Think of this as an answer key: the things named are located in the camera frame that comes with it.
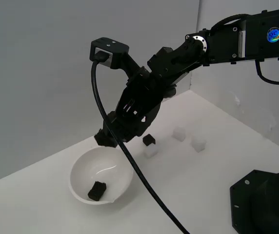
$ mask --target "white table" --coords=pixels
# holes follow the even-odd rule
[[[171,138],[185,127],[184,142]],[[138,137],[127,144],[161,199],[192,234],[235,234],[229,187],[259,169],[279,172],[279,146],[188,91],[162,104],[147,130],[160,144],[151,159]],[[190,135],[207,148],[196,153]],[[85,205],[69,192],[76,158],[96,146],[92,137],[0,180],[0,234],[180,233],[137,176],[115,203]]]

